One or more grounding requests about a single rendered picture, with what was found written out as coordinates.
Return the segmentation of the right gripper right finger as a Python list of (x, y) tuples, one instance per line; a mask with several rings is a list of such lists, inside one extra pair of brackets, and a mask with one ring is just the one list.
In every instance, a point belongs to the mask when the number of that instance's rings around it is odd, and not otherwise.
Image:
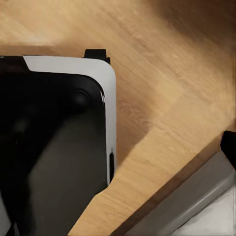
[(226, 130), (223, 133), (220, 148), (236, 169), (236, 133)]

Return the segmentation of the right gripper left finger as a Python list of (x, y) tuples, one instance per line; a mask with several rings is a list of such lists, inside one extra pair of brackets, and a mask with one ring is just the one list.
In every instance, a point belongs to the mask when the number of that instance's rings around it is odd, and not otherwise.
[(21, 131), (0, 136), (0, 190), (26, 149)]

